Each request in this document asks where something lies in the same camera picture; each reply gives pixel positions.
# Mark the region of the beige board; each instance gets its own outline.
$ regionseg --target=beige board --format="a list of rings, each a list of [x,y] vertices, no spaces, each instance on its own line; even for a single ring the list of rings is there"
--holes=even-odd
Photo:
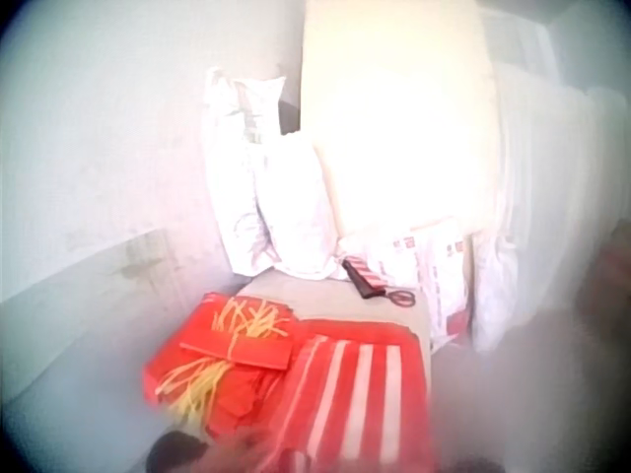
[[[473,0],[307,0],[302,129],[341,237],[492,215],[499,126]]]

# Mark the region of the white stripe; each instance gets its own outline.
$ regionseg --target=white stripe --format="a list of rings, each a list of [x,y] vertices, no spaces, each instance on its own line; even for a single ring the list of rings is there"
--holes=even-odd
[[[299,451],[294,450],[294,472],[307,473],[307,458]]]
[[[294,391],[293,393],[293,397],[289,405],[289,409],[287,409],[287,413],[285,414],[285,419],[283,421],[283,424],[280,430],[278,431],[278,436],[277,436],[279,440],[278,445],[276,446],[274,451],[270,452],[267,458],[261,462],[259,467],[256,468],[257,472],[266,471],[267,468],[274,462],[274,460],[278,458],[285,434],[287,433],[287,428],[289,427],[289,421],[291,421],[292,417],[294,416],[294,411],[296,410],[298,399],[300,398],[303,392],[303,389],[305,387],[305,382],[307,381],[307,374],[309,373],[309,368],[311,367],[312,361],[314,360],[314,354],[316,353],[317,347],[324,340],[326,340],[326,337],[318,336],[315,338],[314,345],[309,353],[309,357],[307,358],[307,361],[305,362],[305,368],[303,369],[303,372],[301,374],[300,381],[298,381],[298,386],[296,387],[296,391]]]
[[[401,349],[396,345],[386,348],[386,400],[382,436],[382,463],[398,459],[401,435]]]
[[[357,361],[351,407],[346,421],[346,430],[344,431],[342,444],[342,458],[347,460],[359,458],[361,452],[372,364],[373,345],[361,345],[359,347],[359,360]]]
[[[317,414],[315,414],[314,427],[312,433],[309,436],[307,442],[307,455],[313,460],[316,459],[317,449],[319,443],[322,440],[324,434],[324,427],[328,419],[328,411],[331,409],[333,403],[333,395],[335,394],[335,387],[337,386],[337,379],[339,378],[339,370],[342,365],[342,355],[344,355],[344,348],[348,342],[340,341],[335,344],[333,350],[333,356],[331,357],[331,365],[328,367],[328,375],[326,377],[326,384],[324,385],[324,392],[317,408]]]

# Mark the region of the folded red cloth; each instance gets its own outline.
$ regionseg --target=folded red cloth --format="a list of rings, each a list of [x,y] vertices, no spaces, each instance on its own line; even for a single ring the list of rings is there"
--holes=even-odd
[[[289,339],[252,338],[207,329],[186,332],[179,345],[201,355],[283,371],[289,365],[294,344]]]
[[[276,327],[286,332],[287,337],[280,337],[276,333],[270,337],[278,339],[293,337],[296,320],[291,310],[284,304],[276,304],[258,298],[237,296],[232,298],[234,302],[244,303],[243,312],[257,310],[262,304],[265,307],[273,307],[277,310],[276,318],[281,320]],[[173,392],[166,394],[159,390],[165,377],[173,370],[191,364],[199,360],[207,360],[207,365],[221,360],[218,357],[208,356],[199,351],[182,349],[181,345],[201,345],[203,351],[207,347],[204,343],[197,343],[204,334],[212,333],[213,321],[216,315],[221,313],[230,297],[221,294],[211,293],[204,297],[202,303],[195,309],[184,325],[165,343],[156,356],[145,366],[143,371],[143,388],[145,398],[152,404],[161,402],[172,404],[178,400],[187,389],[183,384]],[[261,356],[264,365],[279,368],[280,365],[287,367],[291,355],[292,343],[275,345],[275,353],[269,356]],[[235,355],[238,358],[253,361],[251,346],[244,342]],[[180,373],[175,380],[184,379],[195,371],[196,367]],[[270,370],[261,367],[252,367],[237,363],[233,360],[231,368],[222,376],[217,389],[213,408],[206,412],[206,428],[213,436],[222,433],[232,432],[239,425],[250,425],[257,417],[257,411],[262,406],[262,400],[270,386],[277,382],[280,376],[279,370]]]

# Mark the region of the black scissors handle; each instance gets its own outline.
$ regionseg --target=black scissors handle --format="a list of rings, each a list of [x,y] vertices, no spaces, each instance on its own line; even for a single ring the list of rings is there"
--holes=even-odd
[[[413,307],[416,305],[416,297],[414,293],[409,291],[392,291],[385,295],[394,305],[399,307]]]

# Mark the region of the mattress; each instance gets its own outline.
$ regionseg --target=mattress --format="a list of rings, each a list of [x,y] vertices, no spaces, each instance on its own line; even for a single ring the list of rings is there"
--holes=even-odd
[[[341,237],[485,227],[500,134],[474,0],[308,0],[301,88]]]
[[[327,318],[404,325],[419,339],[427,384],[431,384],[430,319],[427,301],[420,292],[416,293],[414,307],[399,307],[386,298],[363,300],[350,282],[309,281],[269,270],[254,278],[239,294],[286,304],[300,319]]]

